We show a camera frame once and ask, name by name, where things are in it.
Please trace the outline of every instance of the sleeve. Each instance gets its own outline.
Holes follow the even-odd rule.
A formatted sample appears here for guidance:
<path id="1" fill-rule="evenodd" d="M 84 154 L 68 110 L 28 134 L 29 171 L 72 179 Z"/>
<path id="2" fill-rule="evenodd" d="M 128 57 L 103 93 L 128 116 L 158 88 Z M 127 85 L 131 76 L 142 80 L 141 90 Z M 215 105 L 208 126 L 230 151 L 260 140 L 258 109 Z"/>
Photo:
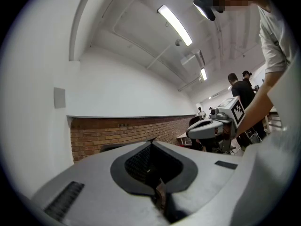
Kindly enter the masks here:
<path id="1" fill-rule="evenodd" d="M 239 91 L 238 91 L 238 89 L 232 87 L 231 91 L 232 91 L 233 97 L 239 96 Z"/>
<path id="2" fill-rule="evenodd" d="M 274 44 L 268 31 L 265 29 L 262 21 L 260 21 L 259 33 L 262 52 L 267 66 L 266 73 L 281 72 L 286 70 L 286 62 L 281 48 Z"/>

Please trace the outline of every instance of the red brick wall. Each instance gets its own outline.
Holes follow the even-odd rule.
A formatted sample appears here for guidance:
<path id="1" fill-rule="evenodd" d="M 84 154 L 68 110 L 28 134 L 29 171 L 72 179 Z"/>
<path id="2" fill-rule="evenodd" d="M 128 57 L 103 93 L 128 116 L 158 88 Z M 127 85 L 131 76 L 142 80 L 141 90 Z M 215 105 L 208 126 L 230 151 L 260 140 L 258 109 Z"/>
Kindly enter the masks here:
<path id="1" fill-rule="evenodd" d="M 176 138 L 189 127 L 194 115 L 148 118 L 74 118 L 71 123 L 73 160 L 99 153 L 103 145 L 143 141 L 157 136 L 157 141 L 179 145 Z"/>

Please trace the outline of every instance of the white ceiling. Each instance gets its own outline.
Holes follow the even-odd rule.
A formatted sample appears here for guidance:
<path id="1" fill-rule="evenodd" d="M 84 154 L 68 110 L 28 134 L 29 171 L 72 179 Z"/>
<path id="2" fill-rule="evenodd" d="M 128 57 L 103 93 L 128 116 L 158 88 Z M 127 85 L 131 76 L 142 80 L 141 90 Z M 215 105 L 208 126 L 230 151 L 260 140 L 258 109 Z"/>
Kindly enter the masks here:
<path id="1" fill-rule="evenodd" d="M 193 65 L 183 66 L 181 60 L 201 50 L 208 73 L 230 66 L 250 48 L 259 43 L 259 13 L 256 6 L 238 11 L 216 13 L 214 22 L 205 19 L 192 4 L 193 0 L 113 0 L 94 35 L 92 46 L 99 46 L 148 67 L 173 83 L 178 89 L 199 76 L 203 63 L 198 57 Z M 175 29 L 157 9 L 167 5 L 181 21 L 193 43 L 175 46 L 180 38 Z M 196 82 L 190 84 L 189 91 Z"/>

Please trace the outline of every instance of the person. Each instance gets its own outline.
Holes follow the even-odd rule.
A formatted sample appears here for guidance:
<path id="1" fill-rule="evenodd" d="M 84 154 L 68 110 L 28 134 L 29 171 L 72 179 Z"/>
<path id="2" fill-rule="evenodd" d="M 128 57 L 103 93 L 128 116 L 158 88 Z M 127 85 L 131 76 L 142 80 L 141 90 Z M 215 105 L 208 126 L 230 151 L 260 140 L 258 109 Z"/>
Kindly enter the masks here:
<path id="1" fill-rule="evenodd" d="M 238 97 L 241 105 L 244 109 L 246 109 L 252 103 L 255 97 L 252 88 L 246 81 L 238 81 L 237 76 L 234 73 L 228 75 L 228 80 L 232 85 L 232 95 L 234 97 Z M 262 119 L 258 123 L 253 125 L 253 129 L 257 132 L 261 139 L 264 139 L 267 134 L 264 131 Z"/>
<path id="2" fill-rule="evenodd" d="M 245 110 L 237 136 L 250 129 L 269 113 L 273 107 L 268 92 L 283 75 L 287 66 L 300 52 L 293 34 L 283 16 L 271 0 L 211 0 L 214 7 L 258 6 L 260 14 L 260 39 L 262 52 L 267 66 L 264 83 L 258 90 L 255 99 Z"/>
<path id="3" fill-rule="evenodd" d="M 250 82 L 250 76 L 252 75 L 252 73 L 249 73 L 248 70 L 243 71 L 243 81 L 247 82 L 248 85 L 252 88 L 252 84 Z"/>
<path id="4" fill-rule="evenodd" d="M 196 114 L 196 116 L 199 116 L 202 120 L 206 118 L 206 113 L 204 111 L 202 111 L 202 108 L 199 107 L 198 108 L 198 113 Z"/>

